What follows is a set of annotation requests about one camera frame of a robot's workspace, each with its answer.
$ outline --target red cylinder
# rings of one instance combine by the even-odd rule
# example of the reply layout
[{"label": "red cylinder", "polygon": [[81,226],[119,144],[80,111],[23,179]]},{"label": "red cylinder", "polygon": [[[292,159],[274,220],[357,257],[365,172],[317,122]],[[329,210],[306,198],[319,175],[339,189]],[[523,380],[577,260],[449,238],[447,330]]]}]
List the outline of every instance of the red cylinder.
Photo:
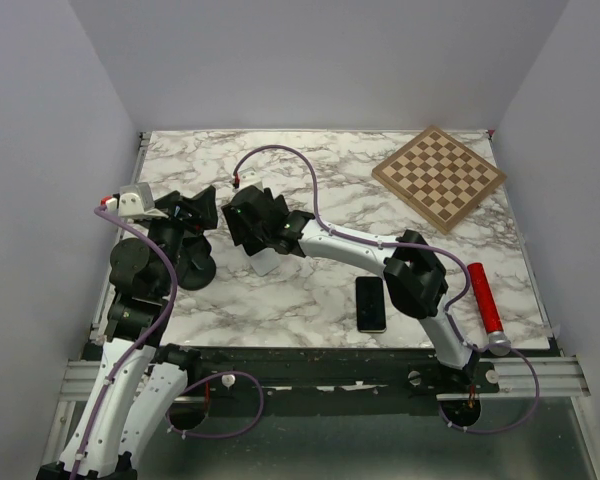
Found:
[{"label": "red cylinder", "polygon": [[493,300],[489,281],[484,273],[484,267],[481,263],[472,263],[467,267],[471,275],[471,285],[473,285],[473,293],[478,302],[482,322],[487,334],[493,332],[504,332],[500,315],[496,308],[496,302]]}]

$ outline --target black smartphone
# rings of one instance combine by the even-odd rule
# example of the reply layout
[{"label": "black smartphone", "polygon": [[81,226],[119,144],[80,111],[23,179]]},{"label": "black smartphone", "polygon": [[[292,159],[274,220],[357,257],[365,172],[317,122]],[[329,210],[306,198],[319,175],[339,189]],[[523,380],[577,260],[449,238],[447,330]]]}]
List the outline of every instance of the black smartphone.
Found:
[{"label": "black smartphone", "polygon": [[383,333],[387,330],[384,287],[381,278],[356,278],[356,313],[359,332]]}]

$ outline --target chessboard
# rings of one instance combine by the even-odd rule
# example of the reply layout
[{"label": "chessboard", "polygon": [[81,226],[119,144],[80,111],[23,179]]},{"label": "chessboard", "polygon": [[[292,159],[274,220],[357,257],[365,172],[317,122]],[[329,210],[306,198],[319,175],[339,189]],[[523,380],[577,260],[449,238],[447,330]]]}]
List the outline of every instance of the chessboard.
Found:
[{"label": "chessboard", "polygon": [[444,234],[506,179],[434,126],[375,167],[372,176]]}]

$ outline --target white wall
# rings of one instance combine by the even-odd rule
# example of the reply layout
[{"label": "white wall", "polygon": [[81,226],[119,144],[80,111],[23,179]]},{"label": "white wall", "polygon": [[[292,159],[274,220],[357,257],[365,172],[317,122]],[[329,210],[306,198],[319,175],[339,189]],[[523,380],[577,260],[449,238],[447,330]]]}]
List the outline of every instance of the white wall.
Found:
[{"label": "white wall", "polygon": [[493,128],[566,0],[71,0],[142,129]]},{"label": "white wall", "polygon": [[600,0],[571,0],[495,136],[551,323],[600,420]]},{"label": "white wall", "polygon": [[0,0],[0,480],[35,478],[137,141],[69,3]]}]

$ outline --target marble table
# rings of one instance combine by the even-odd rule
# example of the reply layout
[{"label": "marble table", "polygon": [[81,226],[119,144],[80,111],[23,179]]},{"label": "marble table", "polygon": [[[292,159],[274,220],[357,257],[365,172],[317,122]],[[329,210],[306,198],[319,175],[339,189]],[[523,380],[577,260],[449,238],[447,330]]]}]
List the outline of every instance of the marble table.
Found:
[{"label": "marble table", "polygon": [[[148,182],[155,198],[172,190],[190,196],[214,185],[220,206],[232,196],[231,172],[245,153],[273,143],[299,149],[317,171],[321,214],[326,221],[382,235],[397,235],[407,228],[417,230],[429,244],[450,250],[466,263],[482,262],[514,346],[548,348],[550,330],[540,314],[503,187],[445,236],[371,178],[375,165],[417,133],[154,132],[138,181]],[[486,133],[451,133],[494,163]],[[283,194],[290,209],[312,211],[309,172],[293,155],[264,152],[253,157],[247,167],[259,172],[274,195]],[[355,267],[327,259],[284,256],[276,270],[259,277],[243,252],[233,246],[224,218],[219,216],[218,229],[207,233],[218,266],[216,278],[203,290],[179,291],[163,343],[431,347],[418,321],[397,312],[388,295],[387,331],[370,335],[356,330],[354,282],[367,273]],[[453,294],[461,289],[464,277],[451,261],[441,260]],[[456,304],[454,313],[471,340],[486,342],[472,293]]]}]

